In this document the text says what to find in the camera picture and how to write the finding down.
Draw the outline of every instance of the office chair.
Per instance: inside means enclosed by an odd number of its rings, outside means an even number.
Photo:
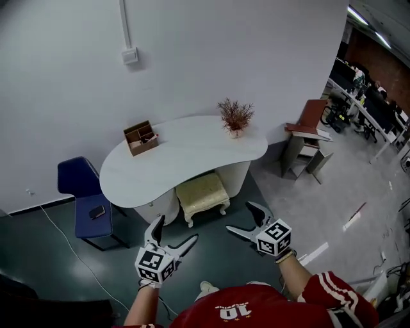
[[[77,238],[104,251],[88,239],[111,236],[116,242],[129,248],[113,234],[111,203],[101,191],[97,171],[86,158],[76,157],[58,164],[57,188],[60,193],[68,193],[76,198],[75,234]],[[105,213],[92,220],[89,212],[98,206],[104,206]],[[120,207],[116,205],[114,207],[122,215],[127,216]]]
[[[377,144],[376,128],[373,126],[373,124],[370,122],[369,124],[365,123],[363,127],[365,129],[365,139],[368,140],[370,136],[372,136],[374,143]]]

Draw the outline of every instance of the wristwatch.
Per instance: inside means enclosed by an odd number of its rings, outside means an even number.
[[[279,264],[280,262],[283,262],[285,259],[287,259],[288,257],[290,257],[291,255],[296,256],[296,251],[294,249],[291,249],[290,247],[288,249],[286,249],[285,251],[283,251],[282,253],[280,253],[280,255],[278,255],[275,258],[275,263]]]

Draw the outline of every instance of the flower pot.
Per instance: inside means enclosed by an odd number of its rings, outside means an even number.
[[[234,130],[234,131],[229,131],[229,136],[232,139],[238,139],[241,136],[243,136],[243,130]]]

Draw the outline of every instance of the dried plant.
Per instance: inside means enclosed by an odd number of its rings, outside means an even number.
[[[249,125],[252,116],[254,116],[253,107],[253,104],[241,105],[238,101],[231,102],[229,98],[225,99],[224,102],[218,102],[224,128],[230,132],[245,129]]]

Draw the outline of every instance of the red jersey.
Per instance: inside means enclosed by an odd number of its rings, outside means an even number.
[[[270,286],[247,284],[199,299],[170,326],[375,327],[378,323],[377,312],[369,302],[332,272],[326,272],[309,280],[298,302],[290,302]]]

